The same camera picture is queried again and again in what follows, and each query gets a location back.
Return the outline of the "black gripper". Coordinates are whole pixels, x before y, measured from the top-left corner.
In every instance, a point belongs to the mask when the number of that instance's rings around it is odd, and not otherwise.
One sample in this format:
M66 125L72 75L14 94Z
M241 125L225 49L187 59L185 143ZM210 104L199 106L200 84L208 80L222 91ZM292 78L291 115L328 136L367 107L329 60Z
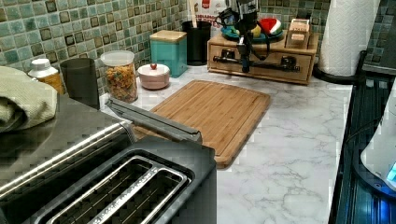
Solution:
M253 38L253 33L251 31L257 25L257 9L234 12L230 8L226 8L220 12L218 18L223 27L232 25L239 32L239 40L236 46L241 56L242 72L247 73L250 67L249 56L252 51L251 39Z

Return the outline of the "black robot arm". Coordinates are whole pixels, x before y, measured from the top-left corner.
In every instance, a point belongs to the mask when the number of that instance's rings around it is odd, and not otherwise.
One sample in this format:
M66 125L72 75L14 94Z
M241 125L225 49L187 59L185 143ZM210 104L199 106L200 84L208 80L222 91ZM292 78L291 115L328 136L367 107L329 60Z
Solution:
M257 25L257 18L257 0L226 0L226 8L218 15L223 27L233 26L239 32L236 46L241 56L243 73L249 71L252 30Z

